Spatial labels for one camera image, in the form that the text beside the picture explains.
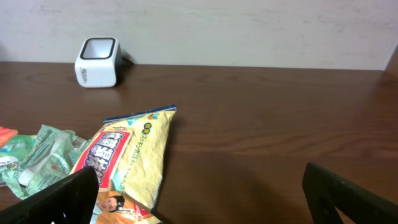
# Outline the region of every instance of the orange object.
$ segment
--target orange object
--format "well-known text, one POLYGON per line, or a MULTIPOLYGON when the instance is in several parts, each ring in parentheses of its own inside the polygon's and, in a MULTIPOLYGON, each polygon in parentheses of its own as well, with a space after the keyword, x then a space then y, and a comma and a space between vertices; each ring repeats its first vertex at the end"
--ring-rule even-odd
POLYGON ((17 130, 0 127, 0 148, 4 147, 17 134, 17 130))

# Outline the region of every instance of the white cube device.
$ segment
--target white cube device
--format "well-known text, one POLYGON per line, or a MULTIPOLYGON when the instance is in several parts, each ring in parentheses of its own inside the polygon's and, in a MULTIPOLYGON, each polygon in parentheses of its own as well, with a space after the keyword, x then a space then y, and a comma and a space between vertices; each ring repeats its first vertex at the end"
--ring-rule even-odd
POLYGON ((114 86, 121 64, 122 55, 116 38, 86 39, 75 62, 77 81, 86 88, 114 86))

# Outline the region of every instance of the red label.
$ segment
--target red label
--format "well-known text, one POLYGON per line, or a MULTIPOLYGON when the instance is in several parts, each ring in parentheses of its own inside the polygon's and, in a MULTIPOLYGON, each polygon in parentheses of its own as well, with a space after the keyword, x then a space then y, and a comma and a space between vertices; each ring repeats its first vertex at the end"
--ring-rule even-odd
POLYGON ((94 167, 99 187, 107 189, 112 171, 130 135, 127 131, 102 131, 81 155, 75 172, 86 166, 94 167))

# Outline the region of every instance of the wooden table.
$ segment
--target wooden table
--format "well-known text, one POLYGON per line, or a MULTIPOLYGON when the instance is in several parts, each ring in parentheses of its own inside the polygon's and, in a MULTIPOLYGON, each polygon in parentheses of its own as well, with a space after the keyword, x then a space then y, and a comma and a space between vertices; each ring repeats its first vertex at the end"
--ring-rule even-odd
MULTIPOLYGON (((169 104, 156 215, 167 223, 311 223, 316 162, 398 203, 398 82, 378 71, 136 65, 86 89, 69 63, 0 63, 0 125, 89 139, 102 119, 169 104)), ((0 190, 0 209, 18 201, 0 190)))

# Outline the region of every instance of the printed face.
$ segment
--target printed face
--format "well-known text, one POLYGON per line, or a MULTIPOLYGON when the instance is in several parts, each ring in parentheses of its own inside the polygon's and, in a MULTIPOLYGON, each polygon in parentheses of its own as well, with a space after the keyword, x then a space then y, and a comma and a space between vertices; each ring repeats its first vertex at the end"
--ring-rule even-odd
POLYGON ((109 197, 106 200, 103 200, 102 202, 99 203, 99 208, 102 211, 110 212, 116 209, 116 205, 117 205, 116 198, 109 197))

